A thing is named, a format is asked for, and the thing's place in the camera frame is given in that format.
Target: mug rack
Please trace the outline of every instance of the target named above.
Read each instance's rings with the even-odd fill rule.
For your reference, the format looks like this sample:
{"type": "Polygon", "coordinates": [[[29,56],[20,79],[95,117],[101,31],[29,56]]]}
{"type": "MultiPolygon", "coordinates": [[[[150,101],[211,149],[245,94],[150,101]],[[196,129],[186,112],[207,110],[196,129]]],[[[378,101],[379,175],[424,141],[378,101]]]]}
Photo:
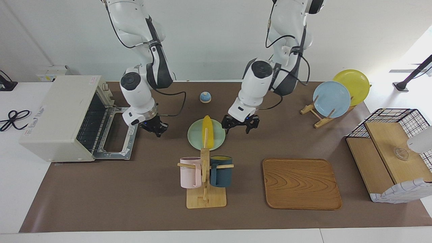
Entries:
{"type": "MultiPolygon", "coordinates": [[[[187,189],[186,207],[193,208],[217,208],[226,206],[225,187],[214,187],[210,185],[210,149],[207,148],[208,129],[205,130],[204,148],[201,149],[201,179],[203,185],[198,188],[187,189]]],[[[179,167],[196,169],[195,165],[177,163],[179,167]]],[[[218,165],[216,169],[233,168],[233,164],[218,165]]]]}

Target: light green plate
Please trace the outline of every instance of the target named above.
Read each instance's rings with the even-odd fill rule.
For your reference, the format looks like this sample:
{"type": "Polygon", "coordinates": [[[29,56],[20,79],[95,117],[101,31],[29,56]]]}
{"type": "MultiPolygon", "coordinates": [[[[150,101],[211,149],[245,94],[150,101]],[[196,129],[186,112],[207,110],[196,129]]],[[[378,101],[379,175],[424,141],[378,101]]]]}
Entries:
{"type": "MultiPolygon", "coordinates": [[[[203,145],[203,120],[198,120],[194,122],[187,131],[187,139],[189,143],[196,149],[201,150],[204,147],[203,145]]],[[[225,129],[222,128],[222,125],[216,121],[212,120],[213,123],[213,138],[214,138],[214,147],[210,149],[210,151],[219,148],[225,140],[225,129]]]]}

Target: yellow toy banana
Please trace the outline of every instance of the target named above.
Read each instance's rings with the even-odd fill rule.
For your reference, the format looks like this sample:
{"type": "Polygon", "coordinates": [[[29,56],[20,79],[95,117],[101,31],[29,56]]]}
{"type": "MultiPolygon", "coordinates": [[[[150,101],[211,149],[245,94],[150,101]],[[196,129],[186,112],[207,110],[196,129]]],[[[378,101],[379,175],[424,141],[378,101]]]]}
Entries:
{"type": "Polygon", "coordinates": [[[205,136],[206,136],[206,128],[207,128],[207,146],[206,148],[212,148],[214,147],[214,138],[213,138],[213,123],[212,119],[208,115],[204,117],[203,120],[203,146],[205,143],[205,136]]]}

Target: brown table mat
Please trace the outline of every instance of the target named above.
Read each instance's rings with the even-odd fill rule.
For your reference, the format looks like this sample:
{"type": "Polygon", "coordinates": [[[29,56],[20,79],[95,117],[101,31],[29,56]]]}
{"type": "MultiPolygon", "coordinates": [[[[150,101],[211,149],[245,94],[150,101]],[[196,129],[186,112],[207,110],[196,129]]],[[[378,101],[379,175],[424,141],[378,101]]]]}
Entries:
{"type": "MultiPolygon", "coordinates": [[[[212,155],[233,158],[232,186],[224,208],[187,209],[186,190],[180,187],[176,166],[181,157],[199,156],[187,141],[187,129],[209,114],[222,120],[240,90],[240,83],[174,83],[165,92],[187,91],[187,102],[178,117],[163,117],[168,130],[157,138],[140,129],[129,161],[51,164],[20,232],[225,230],[343,227],[429,226],[420,200],[407,204],[371,201],[356,163],[343,137],[369,115],[364,103],[331,123],[315,129],[317,118],[299,113],[311,103],[319,83],[298,85],[278,107],[261,111],[260,127],[250,134],[237,127],[212,155]],[[202,91],[212,102],[200,103],[202,91]],[[271,209],[265,199],[261,163],[265,158],[322,158],[334,170],[343,206],[336,211],[271,209]]],[[[116,104],[127,106],[118,83],[110,85],[116,104]]],[[[162,114],[176,113],[181,96],[154,94],[162,114]]],[[[278,101],[266,96],[263,107],[278,101]]],[[[123,134],[111,135],[118,147],[123,134]]]]}

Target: white wall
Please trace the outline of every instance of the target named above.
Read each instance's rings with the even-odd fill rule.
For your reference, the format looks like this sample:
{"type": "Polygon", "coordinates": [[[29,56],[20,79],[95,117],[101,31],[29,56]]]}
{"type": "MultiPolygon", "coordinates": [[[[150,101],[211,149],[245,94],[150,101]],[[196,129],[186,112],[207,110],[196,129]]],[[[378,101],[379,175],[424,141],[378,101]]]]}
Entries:
{"type": "MultiPolygon", "coordinates": [[[[146,0],[164,27],[164,50],[179,80],[238,79],[246,63],[268,58],[264,47],[270,0],[146,0]]],[[[117,41],[99,0],[0,0],[0,68],[18,81],[33,81],[35,67],[68,65],[79,74],[118,80],[138,63],[117,41]],[[3,14],[8,10],[28,30],[3,14]],[[37,45],[28,45],[34,39],[37,45]]],[[[309,16],[313,46],[305,52],[312,80],[329,80],[355,68],[373,80],[387,72],[432,24],[430,0],[328,0],[309,16]]],[[[306,67],[302,66],[301,78],[306,67]]]]}

